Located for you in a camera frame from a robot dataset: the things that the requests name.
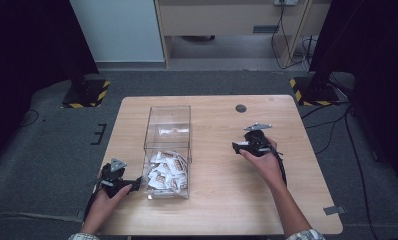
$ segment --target white cabinet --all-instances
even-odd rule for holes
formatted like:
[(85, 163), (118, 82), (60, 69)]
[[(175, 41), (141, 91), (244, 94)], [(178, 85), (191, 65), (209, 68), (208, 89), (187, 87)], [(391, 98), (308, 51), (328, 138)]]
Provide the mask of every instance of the white cabinet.
[(70, 0), (96, 62), (164, 62), (153, 0)]

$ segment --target transparent acrylic container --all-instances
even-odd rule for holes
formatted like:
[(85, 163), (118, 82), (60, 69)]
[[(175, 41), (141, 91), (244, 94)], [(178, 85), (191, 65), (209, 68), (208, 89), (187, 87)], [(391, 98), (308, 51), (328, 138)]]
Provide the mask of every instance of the transparent acrylic container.
[(143, 184), (148, 199), (189, 198), (190, 106), (150, 108)]

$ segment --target shirt sleeve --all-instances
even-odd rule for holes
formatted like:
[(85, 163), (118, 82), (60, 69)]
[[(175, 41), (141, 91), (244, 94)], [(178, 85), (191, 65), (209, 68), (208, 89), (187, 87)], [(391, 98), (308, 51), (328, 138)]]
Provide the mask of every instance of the shirt sleeve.
[(309, 229), (299, 233), (295, 233), (287, 240), (325, 240), (324, 236), (314, 229)]

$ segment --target black device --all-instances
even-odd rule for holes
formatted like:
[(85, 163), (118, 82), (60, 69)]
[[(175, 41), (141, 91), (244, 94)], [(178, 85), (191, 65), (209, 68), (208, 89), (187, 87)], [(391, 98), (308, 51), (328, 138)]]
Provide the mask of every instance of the black device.
[(122, 175), (124, 175), (125, 166), (127, 166), (126, 163), (112, 158), (111, 163), (107, 163), (102, 168), (99, 180), (101, 187), (105, 189), (110, 198), (114, 197), (121, 188), (130, 184), (133, 185), (130, 192), (139, 191), (142, 177), (136, 180), (123, 180)]
[(107, 163), (102, 167), (98, 183), (96, 184), (95, 190), (90, 196), (89, 202), (84, 212), (84, 220), (86, 220), (89, 214), (90, 208), (96, 199), (96, 195), (100, 190), (105, 190), (109, 198), (114, 197), (121, 188), (132, 184), (130, 192), (139, 191), (142, 183), (142, 177), (138, 177), (136, 180), (123, 180), (126, 163), (121, 162), (116, 158), (112, 158), (111, 163)]
[(281, 175), (284, 183), (287, 184), (286, 172), (284, 170), (283, 159), (280, 153), (271, 145), (270, 141), (265, 137), (261, 129), (270, 128), (271, 125), (256, 123), (250, 127), (244, 128), (247, 132), (245, 142), (232, 142), (232, 146), (236, 154), (240, 154), (240, 149), (246, 150), (256, 157), (261, 157), (264, 154), (271, 152), (276, 158), (280, 166)]

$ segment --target hand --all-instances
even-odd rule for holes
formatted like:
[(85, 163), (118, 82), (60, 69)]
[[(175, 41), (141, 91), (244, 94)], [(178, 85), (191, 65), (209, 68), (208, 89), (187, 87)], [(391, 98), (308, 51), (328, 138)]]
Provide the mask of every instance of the hand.
[(99, 190), (80, 232), (95, 235), (99, 231), (100, 226), (111, 216), (114, 209), (124, 196), (127, 195), (131, 187), (131, 184), (125, 186), (113, 198), (109, 198), (105, 190)]
[[(277, 149), (277, 143), (269, 137), (267, 139)], [(273, 153), (269, 152), (262, 157), (256, 157), (252, 153), (241, 149), (240, 154), (258, 169), (259, 174), (270, 188), (278, 186), (280, 183), (284, 184), (279, 163)]]

